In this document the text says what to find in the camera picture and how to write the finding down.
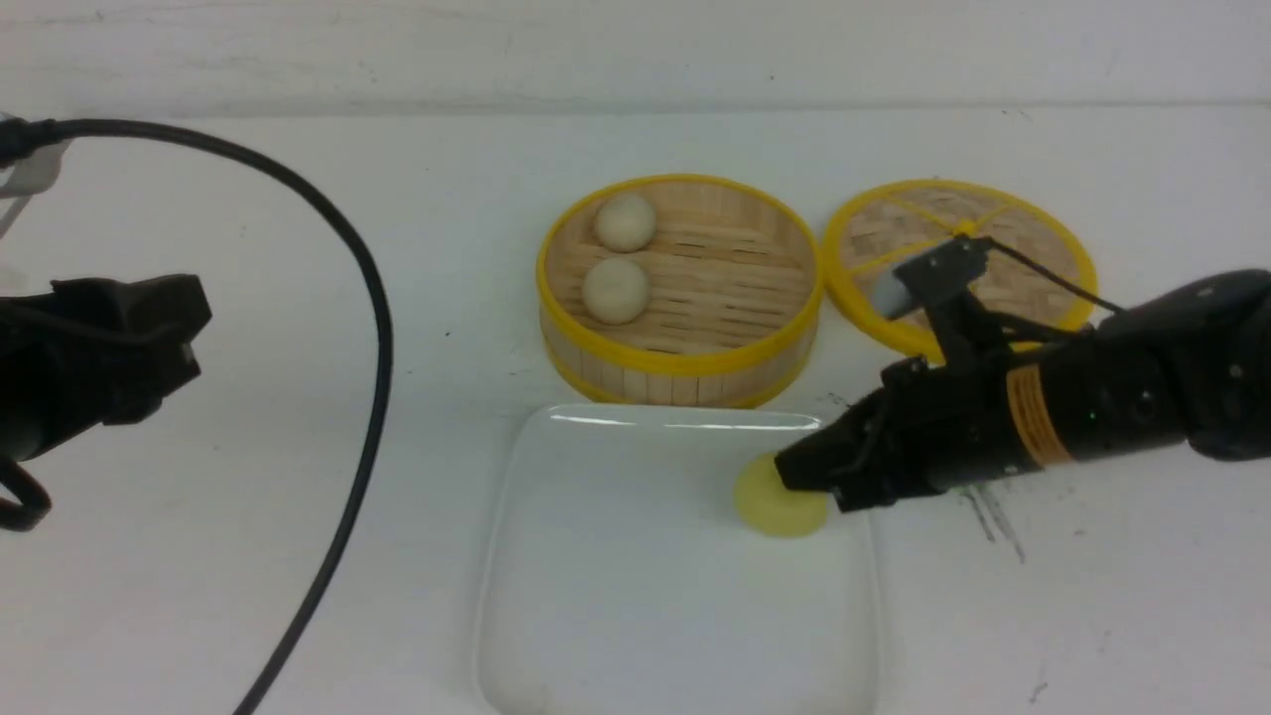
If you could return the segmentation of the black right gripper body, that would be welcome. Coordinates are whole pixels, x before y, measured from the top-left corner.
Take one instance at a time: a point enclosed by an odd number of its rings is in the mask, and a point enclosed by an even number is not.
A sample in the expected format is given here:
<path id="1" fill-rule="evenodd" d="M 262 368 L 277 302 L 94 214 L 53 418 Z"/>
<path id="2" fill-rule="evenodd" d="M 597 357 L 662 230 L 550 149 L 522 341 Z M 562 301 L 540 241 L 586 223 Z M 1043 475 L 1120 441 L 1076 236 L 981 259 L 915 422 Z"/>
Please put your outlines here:
<path id="1" fill-rule="evenodd" d="M 902 361 L 854 411 L 854 488 L 872 498 L 941 495 L 1043 467 L 1014 425 L 999 363 L 963 371 Z"/>

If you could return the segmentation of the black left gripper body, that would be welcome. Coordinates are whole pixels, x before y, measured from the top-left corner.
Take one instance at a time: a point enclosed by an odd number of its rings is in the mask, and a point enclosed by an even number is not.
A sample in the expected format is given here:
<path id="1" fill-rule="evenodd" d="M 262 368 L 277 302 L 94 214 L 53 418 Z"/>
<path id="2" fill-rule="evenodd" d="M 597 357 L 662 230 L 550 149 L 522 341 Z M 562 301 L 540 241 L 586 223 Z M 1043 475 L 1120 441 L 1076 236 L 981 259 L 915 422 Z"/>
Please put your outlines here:
<path id="1" fill-rule="evenodd" d="M 61 279 L 3 298 L 3 456 L 36 458 L 95 425 L 133 425 L 201 373 L 203 279 Z"/>

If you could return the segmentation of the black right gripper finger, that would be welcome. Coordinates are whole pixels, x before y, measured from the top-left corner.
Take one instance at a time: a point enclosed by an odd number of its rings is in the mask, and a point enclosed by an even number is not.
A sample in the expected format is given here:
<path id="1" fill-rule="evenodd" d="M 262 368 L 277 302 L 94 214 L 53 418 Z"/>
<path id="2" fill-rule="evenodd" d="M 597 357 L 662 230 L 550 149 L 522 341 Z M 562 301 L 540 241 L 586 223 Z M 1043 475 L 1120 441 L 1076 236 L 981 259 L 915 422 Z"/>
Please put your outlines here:
<path id="1" fill-rule="evenodd" d="M 777 475 L 789 491 L 830 493 L 863 469 L 873 448 L 874 408 L 852 406 L 833 424 L 777 452 Z"/>
<path id="2" fill-rule="evenodd" d="M 830 491 L 840 514 L 894 505 L 899 498 L 886 483 L 846 483 Z"/>

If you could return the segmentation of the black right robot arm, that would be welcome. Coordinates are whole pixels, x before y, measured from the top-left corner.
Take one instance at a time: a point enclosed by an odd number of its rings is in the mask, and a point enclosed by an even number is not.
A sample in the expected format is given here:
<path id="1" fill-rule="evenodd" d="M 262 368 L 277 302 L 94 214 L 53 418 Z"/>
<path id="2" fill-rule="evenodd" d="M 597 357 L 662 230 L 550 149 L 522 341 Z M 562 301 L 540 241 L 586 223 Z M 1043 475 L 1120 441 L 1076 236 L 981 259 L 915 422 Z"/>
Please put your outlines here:
<path id="1" fill-rule="evenodd" d="M 1054 465 L 1190 444 L 1268 457 L 1268 272 L 1229 271 L 1017 352 L 1016 317 L 935 309 L 944 362 L 899 361 L 834 424 L 777 453 L 780 484 L 843 512 Z"/>

